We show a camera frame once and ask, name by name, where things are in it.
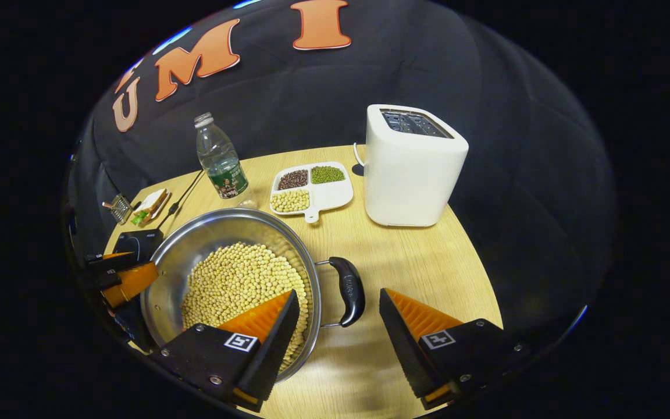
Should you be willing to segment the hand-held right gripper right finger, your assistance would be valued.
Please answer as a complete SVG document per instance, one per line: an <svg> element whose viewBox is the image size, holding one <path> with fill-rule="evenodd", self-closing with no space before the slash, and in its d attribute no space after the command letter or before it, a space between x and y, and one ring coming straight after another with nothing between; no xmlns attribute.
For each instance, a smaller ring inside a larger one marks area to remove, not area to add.
<svg viewBox="0 0 670 419"><path fill-rule="evenodd" d="M415 397L430 410L476 397L525 360L525 343L491 321L460 321L393 289L379 313Z"/></svg>

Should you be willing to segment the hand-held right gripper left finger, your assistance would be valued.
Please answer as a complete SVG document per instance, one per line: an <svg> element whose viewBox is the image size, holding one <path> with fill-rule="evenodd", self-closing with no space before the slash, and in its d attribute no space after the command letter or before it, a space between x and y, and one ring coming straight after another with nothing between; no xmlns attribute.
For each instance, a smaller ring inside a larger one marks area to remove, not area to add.
<svg viewBox="0 0 670 419"><path fill-rule="evenodd" d="M218 327L189 326L151 360L208 397L258 412L276 383L299 318L300 301L290 290Z"/></svg>

